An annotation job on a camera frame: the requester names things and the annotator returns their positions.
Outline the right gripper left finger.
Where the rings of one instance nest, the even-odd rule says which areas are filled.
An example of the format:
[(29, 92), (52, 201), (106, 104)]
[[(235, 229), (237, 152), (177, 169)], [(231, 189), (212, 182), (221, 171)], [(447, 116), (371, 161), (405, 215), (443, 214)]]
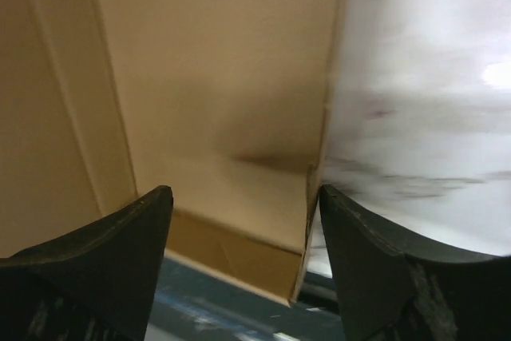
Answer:
[(172, 217), (169, 186), (1, 260), (3, 340), (142, 340)]

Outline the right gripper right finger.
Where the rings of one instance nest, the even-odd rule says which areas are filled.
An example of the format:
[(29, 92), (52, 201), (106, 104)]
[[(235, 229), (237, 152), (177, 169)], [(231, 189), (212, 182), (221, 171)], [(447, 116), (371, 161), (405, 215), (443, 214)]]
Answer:
[(509, 339), (509, 257), (419, 235), (330, 185), (319, 210), (346, 339)]

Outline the brown cardboard box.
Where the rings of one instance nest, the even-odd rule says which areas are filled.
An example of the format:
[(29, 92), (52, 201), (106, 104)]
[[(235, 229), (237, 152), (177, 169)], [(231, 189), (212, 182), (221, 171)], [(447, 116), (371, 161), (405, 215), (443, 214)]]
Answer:
[(1, 0), (2, 255), (166, 184), (168, 256), (294, 302), (342, 16), (342, 0)]

